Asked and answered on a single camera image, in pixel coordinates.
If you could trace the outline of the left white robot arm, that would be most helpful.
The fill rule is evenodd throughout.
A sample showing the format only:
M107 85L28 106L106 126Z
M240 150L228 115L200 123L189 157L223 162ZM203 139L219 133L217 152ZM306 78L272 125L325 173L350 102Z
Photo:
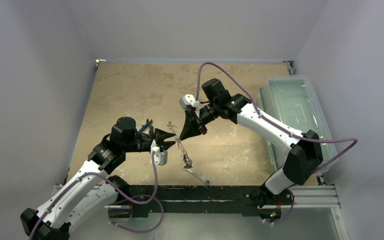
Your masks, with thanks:
M75 208L89 199L110 198L121 205L129 201L146 205L156 199L158 191L157 165L167 163L167 150L175 145L169 138L175 134L160 129L138 133L136 121L121 117L111 132L96 145L77 173L47 202L36 209L27 208L20 216L24 232L30 240L67 240L69 228L75 219L83 216ZM126 160L127 153L148 152L154 172L154 190L151 195L129 196L128 189L116 185L108 176Z

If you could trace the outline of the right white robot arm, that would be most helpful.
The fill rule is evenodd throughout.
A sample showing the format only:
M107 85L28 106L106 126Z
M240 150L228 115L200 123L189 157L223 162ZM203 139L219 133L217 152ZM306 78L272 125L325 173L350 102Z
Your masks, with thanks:
M254 106L242 94L230 95L219 79L202 84L208 103L201 106L192 94L183 95L179 103L185 111L180 140L204 135L206 125L217 118L246 127L274 144L286 156L284 165L272 174L260 190L261 199L271 204L292 185L303 185L323 162L319 135L289 127Z

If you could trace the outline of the silver ratchet wrench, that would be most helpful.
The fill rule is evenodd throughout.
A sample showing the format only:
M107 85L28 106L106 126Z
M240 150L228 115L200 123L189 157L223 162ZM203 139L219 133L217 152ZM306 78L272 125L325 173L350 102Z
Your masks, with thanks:
M194 171L192 171L190 168L183 168L184 171L192 174L194 177L196 177L198 180L202 181L205 185L209 186L210 185L210 181L202 176L200 176L199 174L195 173Z

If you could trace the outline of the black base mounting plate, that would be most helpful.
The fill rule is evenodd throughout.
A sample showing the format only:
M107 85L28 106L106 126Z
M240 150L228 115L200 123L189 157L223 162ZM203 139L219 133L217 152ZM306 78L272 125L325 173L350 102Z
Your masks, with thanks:
M127 195L136 203L119 195L107 206L112 219L146 218L149 214L239 214L243 217L262 217L277 220L282 216L282 207L294 202L290 190L272 195L258 185L161 185L149 203L154 191L151 185L131 185Z

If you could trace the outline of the clear plastic storage bin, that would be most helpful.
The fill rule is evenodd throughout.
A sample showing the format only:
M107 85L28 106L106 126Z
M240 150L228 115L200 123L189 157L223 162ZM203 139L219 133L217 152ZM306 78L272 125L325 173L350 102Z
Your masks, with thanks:
M325 116L307 76L279 75L268 78L259 89L261 110L294 129L316 132L321 140L331 140Z

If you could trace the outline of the blue handled pliers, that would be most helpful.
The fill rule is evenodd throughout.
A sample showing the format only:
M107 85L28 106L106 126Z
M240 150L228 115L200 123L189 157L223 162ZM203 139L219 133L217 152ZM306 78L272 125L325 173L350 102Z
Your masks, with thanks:
M137 131L138 134L144 133L146 129L153 130L153 119L147 119L146 123Z

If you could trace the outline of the aluminium frame rail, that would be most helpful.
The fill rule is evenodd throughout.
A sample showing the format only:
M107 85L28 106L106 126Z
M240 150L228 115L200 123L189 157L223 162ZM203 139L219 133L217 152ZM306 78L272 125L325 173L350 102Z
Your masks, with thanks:
M267 225L277 225L283 223L286 217L290 215L292 209L298 208L327 208L333 214L333 224L341 240L349 239L344 222L342 221L340 203L334 186L294 186L290 189L294 196L294 202L289 207L282 207L282 216L277 219L260 218Z

